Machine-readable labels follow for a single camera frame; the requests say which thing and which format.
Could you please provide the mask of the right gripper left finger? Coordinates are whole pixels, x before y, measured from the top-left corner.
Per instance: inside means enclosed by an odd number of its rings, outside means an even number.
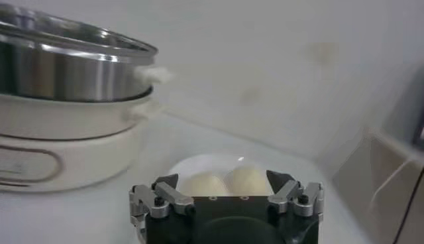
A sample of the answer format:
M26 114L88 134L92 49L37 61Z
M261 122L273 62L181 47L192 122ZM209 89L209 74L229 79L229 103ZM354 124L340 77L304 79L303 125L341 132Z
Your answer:
M178 174L162 176L150 186L135 185L129 191L131 223L139 231L146 216L153 219L166 219L173 212L178 215L193 217L195 200L176 190Z

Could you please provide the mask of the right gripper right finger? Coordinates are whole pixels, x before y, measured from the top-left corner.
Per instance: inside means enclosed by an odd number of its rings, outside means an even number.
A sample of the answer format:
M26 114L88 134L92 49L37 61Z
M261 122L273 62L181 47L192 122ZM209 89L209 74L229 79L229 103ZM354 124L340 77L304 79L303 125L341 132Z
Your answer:
M279 214L291 211L299 217L317 215L320 221L323 219L324 188L321 183L310 182L304 187L291 175L272 170L266 171L266 177L274 193L268 196L268 202Z

